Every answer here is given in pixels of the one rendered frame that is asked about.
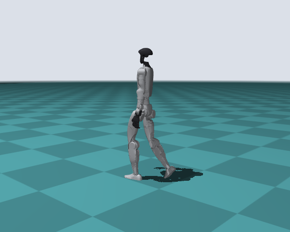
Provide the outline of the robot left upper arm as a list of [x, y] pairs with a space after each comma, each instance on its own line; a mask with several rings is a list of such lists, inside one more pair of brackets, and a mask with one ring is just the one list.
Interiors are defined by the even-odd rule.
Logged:
[[146, 68], [138, 69], [138, 83], [140, 88], [145, 93], [145, 77], [146, 77]]

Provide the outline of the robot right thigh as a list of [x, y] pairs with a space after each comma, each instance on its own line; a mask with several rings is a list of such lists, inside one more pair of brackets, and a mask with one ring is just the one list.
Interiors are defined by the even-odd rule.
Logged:
[[143, 119], [143, 125], [146, 137], [148, 139], [149, 145], [152, 148], [159, 146], [158, 139], [154, 138], [154, 122], [151, 120], [156, 115], [155, 110], [152, 110], [152, 114], [150, 116], [144, 117]]

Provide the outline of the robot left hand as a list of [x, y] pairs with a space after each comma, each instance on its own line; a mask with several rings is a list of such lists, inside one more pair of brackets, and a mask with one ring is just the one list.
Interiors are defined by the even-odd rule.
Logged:
[[132, 119], [132, 122], [133, 122], [132, 125], [135, 128], [137, 128], [137, 129], [138, 128], [140, 129], [140, 127], [139, 127], [139, 121], [140, 121], [139, 116], [141, 116], [141, 114], [142, 114], [142, 110], [140, 110], [139, 114], [135, 113], [135, 116]]

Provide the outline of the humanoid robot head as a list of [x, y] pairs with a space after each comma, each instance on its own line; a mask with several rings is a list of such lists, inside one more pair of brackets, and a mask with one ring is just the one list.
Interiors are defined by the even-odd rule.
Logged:
[[[146, 57], [148, 57], [148, 55], [153, 55], [153, 52], [152, 52], [152, 50], [151, 49], [149, 49], [149, 48], [142, 48], [142, 49], [140, 49], [139, 51], [139, 54], [140, 54], [140, 63], [142, 64], [144, 64], [145, 65], [145, 67], [150, 67], [150, 65], [149, 65], [149, 62], [145, 62], [144, 61], [144, 58]], [[151, 68], [151, 67], [150, 67]]]

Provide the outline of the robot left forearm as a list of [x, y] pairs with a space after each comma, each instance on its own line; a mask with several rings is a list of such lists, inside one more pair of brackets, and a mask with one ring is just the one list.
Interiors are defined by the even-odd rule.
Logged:
[[137, 90], [137, 108], [136, 108], [136, 113], [139, 114], [140, 110], [143, 110], [144, 106], [144, 94], [142, 89]]

